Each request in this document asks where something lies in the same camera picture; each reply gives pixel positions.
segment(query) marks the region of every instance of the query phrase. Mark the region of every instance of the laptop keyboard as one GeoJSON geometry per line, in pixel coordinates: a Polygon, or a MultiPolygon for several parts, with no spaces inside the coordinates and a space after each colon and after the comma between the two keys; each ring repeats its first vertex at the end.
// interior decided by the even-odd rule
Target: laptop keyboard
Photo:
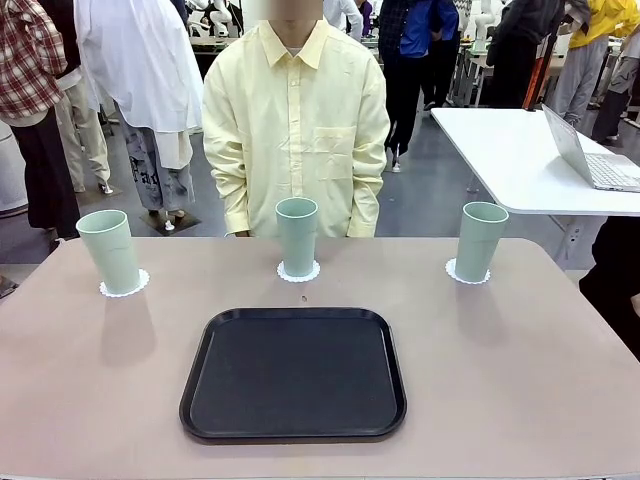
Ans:
{"type": "Polygon", "coordinates": [[[638,187],[640,181],[629,177],[618,170],[614,165],[600,155],[586,155],[591,175],[596,183],[611,185],[614,187],[638,187]]]}

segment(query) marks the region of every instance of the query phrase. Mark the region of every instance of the plastic cup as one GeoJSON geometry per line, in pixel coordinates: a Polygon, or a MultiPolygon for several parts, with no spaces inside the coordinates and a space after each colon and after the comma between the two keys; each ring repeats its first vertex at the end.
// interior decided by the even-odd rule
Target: plastic cup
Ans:
{"type": "Polygon", "coordinates": [[[102,210],[78,220],[76,228],[112,295],[125,295],[140,285],[140,270],[127,214],[102,210]]]}
{"type": "Polygon", "coordinates": [[[313,271],[318,229],[318,204],[294,197],[276,205],[284,271],[290,277],[306,277],[313,271]]]}
{"type": "Polygon", "coordinates": [[[509,212],[487,202],[467,203],[462,211],[456,276],[467,282],[481,282],[504,233],[509,212]]]}

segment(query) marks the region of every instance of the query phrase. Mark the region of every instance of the red plaid shirt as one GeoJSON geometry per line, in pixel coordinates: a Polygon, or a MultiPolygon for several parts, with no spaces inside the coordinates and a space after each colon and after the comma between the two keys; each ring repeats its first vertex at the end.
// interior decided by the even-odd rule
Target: red plaid shirt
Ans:
{"type": "Polygon", "coordinates": [[[20,119],[62,99],[62,35],[36,0],[0,0],[0,118],[20,119]]]}

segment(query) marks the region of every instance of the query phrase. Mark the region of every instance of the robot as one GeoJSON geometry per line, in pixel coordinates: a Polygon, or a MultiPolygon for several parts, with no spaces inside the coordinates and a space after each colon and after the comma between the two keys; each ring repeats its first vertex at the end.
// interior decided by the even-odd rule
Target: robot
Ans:
{"type": "Polygon", "coordinates": [[[480,10],[482,14],[476,17],[476,40],[473,44],[473,49],[476,51],[487,49],[487,27],[496,21],[491,0],[481,0],[480,10]]]}
{"type": "Polygon", "coordinates": [[[232,21],[231,12],[227,8],[228,0],[188,0],[188,4],[193,10],[210,11],[209,18],[215,27],[216,36],[228,37],[229,30],[226,23],[232,21]]]}

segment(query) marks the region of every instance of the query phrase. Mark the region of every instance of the shirt collar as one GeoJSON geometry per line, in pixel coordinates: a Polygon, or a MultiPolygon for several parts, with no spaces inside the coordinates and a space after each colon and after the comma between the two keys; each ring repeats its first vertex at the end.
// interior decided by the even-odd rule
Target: shirt collar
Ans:
{"type": "MultiPolygon", "coordinates": [[[[269,66],[273,67],[289,52],[276,35],[276,32],[273,31],[273,28],[271,28],[271,24],[268,21],[261,21],[258,28],[260,40],[262,40],[262,45],[267,55],[267,61],[269,62],[269,66]]],[[[324,18],[322,20],[318,20],[316,26],[313,27],[311,35],[304,44],[304,47],[298,54],[298,57],[300,57],[304,63],[315,70],[317,70],[320,65],[322,49],[324,48],[328,35],[329,24],[324,18]]]]}

